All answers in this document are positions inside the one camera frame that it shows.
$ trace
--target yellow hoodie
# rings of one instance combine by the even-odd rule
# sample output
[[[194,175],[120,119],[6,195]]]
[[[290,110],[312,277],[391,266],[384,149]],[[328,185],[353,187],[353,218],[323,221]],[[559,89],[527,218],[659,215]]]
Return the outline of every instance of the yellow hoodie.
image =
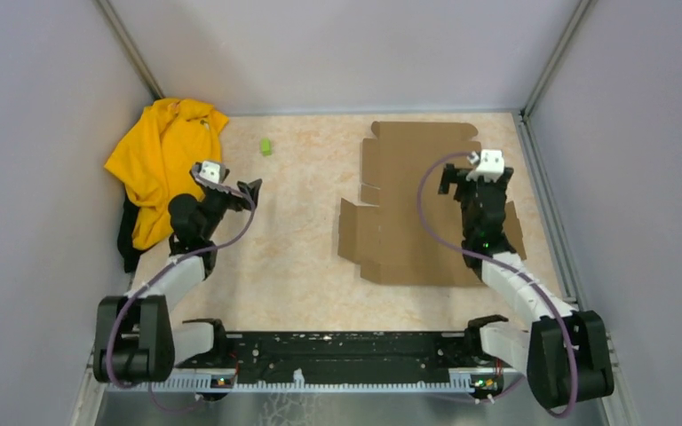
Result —
[[[202,190],[189,175],[196,162],[221,161],[218,134],[228,118],[192,99],[161,99],[147,106],[111,153],[106,170],[124,183],[140,207],[132,232],[135,249],[149,249],[171,234],[169,201],[180,193],[197,200]]]

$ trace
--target yellow cloth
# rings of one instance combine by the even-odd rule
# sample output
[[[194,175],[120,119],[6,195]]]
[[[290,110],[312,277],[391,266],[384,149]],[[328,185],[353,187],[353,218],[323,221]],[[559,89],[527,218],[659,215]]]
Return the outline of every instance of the yellow cloth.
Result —
[[[189,170],[196,162],[221,161],[218,134],[228,118],[192,99],[161,99],[147,106],[116,146],[106,170],[124,183],[140,207],[132,232],[135,249],[149,249],[171,234],[169,201],[180,193],[198,200],[202,190]]]

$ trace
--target metal frame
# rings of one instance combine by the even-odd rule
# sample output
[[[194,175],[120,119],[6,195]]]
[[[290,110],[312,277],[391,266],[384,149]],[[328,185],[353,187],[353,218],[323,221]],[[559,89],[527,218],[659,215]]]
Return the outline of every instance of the metal frame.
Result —
[[[514,111],[513,118],[516,130],[519,135],[519,142],[524,152],[529,171],[530,180],[535,191],[535,197],[540,205],[541,219],[545,234],[550,245],[551,258],[561,282],[561,293],[564,299],[570,303],[577,303],[584,307],[585,296],[581,286],[578,271],[575,268],[573,255],[569,249],[565,228],[561,221],[558,208],[553,197],[550,180],[544,167],[542,156],[538,149],[538,141],[532,129],[531,118],[537,106],[542,100],[544,93],[552,82],[553,76],[560,68],[579,27],[585,17],[589,15],[597,0],[579,0],[574,13],[566,28],[561,35],[558,44],[548,60],[539,80],[531,91],[526,105],[519,111]],[[139,49],[132,40],[130,34],[124,27],[122,20],[116,13],[110,0],[93,0],[100,13],[105,18],[115,39],[123,49],[124,54],[129,59],[132,67],[137,72],[140,80],[145,84],[150,95],[154,99],[164,98],[163,90],[155,76],[143,60]],[[632,404],[630,391],[621,375],[621,368],[610,339],[608,337],[609,350],[614,364],[615,393],[602,399],[601,409],[604,410],[611,426],[620,425],[640,425],[638,414]],[[74,426],[93,425],[100,409],[100,401],[103,393],[107,390],[104,384],[96,383],[92,378],[92,373],[88,370],[85,373],[80,394],[75,405],[75,412],[70,424]]]

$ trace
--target black fabric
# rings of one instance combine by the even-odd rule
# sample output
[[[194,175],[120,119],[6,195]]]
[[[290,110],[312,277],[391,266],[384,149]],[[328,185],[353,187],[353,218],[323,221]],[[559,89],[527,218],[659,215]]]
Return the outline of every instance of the black fabric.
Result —
[[[124,205],[122,213],[122,223],[119,225],[119,236],[116,238],[116,247],[124,260],[124,271],[135,272],[139,257],[147,250],[134,248],[131,242],[131,233],[134,231],[134,224],[137,223],[139,207],[134,205],[129,199],[127,192],[124,191]]]

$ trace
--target robotic arm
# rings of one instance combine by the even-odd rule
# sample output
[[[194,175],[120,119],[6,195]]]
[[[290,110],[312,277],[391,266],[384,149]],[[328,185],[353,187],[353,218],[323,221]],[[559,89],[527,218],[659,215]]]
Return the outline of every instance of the robotic arm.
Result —
[[[169,203],[174,232],[169,238],[168,265],[159,272],[160,279],[154,279],[158,280],[154,287],[137,295],[113,341],[112,368],[119,381],[162,382],[174,366],[205,352],[214,359],[230,360],[226,354],[226,331],[220,320],[194,319],[172,331],[169,317],[184,295],[212,273],[218,252],[210,237],[226,212],[257,207],[262,180],[237,183],[241,193],[250,197],[250,203],[223,186],[228,171],[217,162],[196,163],[191,174],[204,191],[204,199],[197,201],[185,193]],[[187,255],[193,251],[196,256]],[[98,306],[92,367],[99,382],[110,381],[106,365],[108,337],[120,310],[136,291],[105,297]]]
[[[551,304],[563,319],[574,345],[578,376],[577,401],[613,393],[614,382],[607,351],[605,325],[594,311],[578,311],[525,272],[516,250],[507,240],[506,188],[513,169],[504,166],[499,150],[482,150],[470,156],[472,168],[446,164],[439,193],[456,185],[454,199],[460,203],[467,267],[497,291],[516,311],[526,332],[493,315],[473,319],[466,330],[467,342],[477,353],[504,360],[527,377],[535,398],[545,408],[565,405],[571,394],[571,370],[558,322]]]

